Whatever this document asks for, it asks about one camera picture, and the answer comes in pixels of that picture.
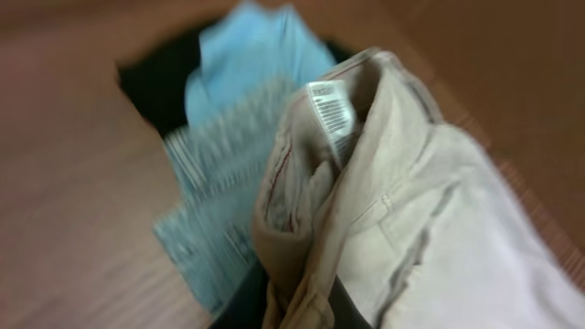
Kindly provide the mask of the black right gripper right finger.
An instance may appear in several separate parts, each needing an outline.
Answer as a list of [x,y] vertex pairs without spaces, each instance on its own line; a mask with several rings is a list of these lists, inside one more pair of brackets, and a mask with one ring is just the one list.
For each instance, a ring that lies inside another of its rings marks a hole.
[[328,301],[335,317],[334,329],[371,329],[338,277],[335,278]]

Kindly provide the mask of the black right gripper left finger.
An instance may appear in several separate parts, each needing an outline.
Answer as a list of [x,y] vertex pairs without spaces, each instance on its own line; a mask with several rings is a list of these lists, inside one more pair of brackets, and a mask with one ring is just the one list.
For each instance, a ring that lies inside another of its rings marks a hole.
[[210,329],[261,329],[267,305],[268,275],[258,260]]

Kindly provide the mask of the beige khaki shorts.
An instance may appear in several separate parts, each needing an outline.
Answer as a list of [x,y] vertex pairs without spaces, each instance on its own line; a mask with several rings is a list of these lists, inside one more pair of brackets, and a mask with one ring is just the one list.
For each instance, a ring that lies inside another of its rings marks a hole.
[[390,52],[300,88],[254,208],[266,328],[581,328],[584,295],[481,145]]

